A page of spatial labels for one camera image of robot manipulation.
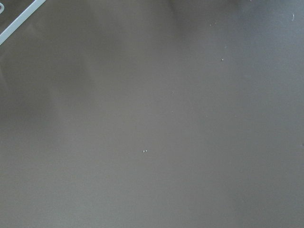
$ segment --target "gray surface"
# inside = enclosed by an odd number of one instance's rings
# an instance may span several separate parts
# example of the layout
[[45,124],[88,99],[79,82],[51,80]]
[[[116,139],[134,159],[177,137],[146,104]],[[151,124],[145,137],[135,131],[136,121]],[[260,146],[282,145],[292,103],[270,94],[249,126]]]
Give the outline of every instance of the gray surface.
[[0,47],[0,227],[302,228],[303,25],[301,0],[47,1]]

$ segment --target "white tape strip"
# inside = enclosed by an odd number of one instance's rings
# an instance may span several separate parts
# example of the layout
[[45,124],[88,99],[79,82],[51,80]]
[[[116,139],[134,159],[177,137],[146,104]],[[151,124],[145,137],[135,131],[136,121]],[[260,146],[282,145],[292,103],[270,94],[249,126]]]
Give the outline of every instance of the white tape strip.
[[46,0],[35,0],[1,34],[0,45]]

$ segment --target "white line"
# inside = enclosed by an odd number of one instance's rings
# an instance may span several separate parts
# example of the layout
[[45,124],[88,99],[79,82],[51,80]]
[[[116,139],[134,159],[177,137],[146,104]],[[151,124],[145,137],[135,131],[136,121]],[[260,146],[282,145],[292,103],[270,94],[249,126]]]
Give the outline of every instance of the white line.
[[0,45],[46,0],[35,0],[1,34]]

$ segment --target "gray floor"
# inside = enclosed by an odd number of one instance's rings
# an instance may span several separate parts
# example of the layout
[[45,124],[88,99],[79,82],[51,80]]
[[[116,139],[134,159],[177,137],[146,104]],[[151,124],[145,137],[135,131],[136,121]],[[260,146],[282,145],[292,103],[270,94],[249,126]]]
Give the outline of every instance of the gray floor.
[[303,28],[301,0],[47,1],[0,46],[0,227],[304,227]]

